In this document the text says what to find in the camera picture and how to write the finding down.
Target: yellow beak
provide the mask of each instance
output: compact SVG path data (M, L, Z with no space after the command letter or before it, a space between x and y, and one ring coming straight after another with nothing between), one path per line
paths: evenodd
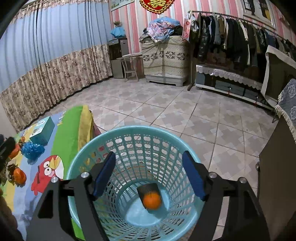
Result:
M59 166L61 158L58 156L56 159L52 158L49 163L51 169L56 169Z

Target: basket bottom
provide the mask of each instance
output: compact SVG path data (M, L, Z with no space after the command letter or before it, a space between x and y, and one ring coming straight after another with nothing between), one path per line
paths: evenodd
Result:
M135 195L126 202L127 193L134 193L134 190L140 186L139 183L135 183L126 188L123 194L120 196L118 205L120 210L120 216L129 224L133 226L149 227L154 226L163 220L170 207L170 197L166 190L158 185L158 188L162 197L161 207L157 210L147 210L144 208L140 197Z

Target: curtain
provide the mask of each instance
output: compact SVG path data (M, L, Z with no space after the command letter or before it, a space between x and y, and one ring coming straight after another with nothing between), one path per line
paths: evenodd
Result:
M0 100L17 131L112 75L110 31L101 0L41 0L17 13L0 40Z

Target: laundry basket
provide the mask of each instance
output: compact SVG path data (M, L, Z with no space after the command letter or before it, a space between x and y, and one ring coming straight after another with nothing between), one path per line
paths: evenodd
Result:
M194 151L180 138L149 126L125 126L97 136L76 155L67 179L76 178L102 162L110 151L116 166L102 197L94 202L110 240L178 240L190 235L203 207L182 167L182 154ZM162 196L158 210L146 210L137 187L157 183ZM80 226L75 201L70 212Z

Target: cartoon eye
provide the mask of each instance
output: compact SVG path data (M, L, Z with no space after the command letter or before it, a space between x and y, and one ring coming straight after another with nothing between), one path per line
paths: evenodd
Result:
M46 161L44 164L43 164L43 167L44 168L47 168L49 166L49 161Z
M44 175L48 176L49 174L51 174L51 172L52 172L52 169L48 167L44 170Z

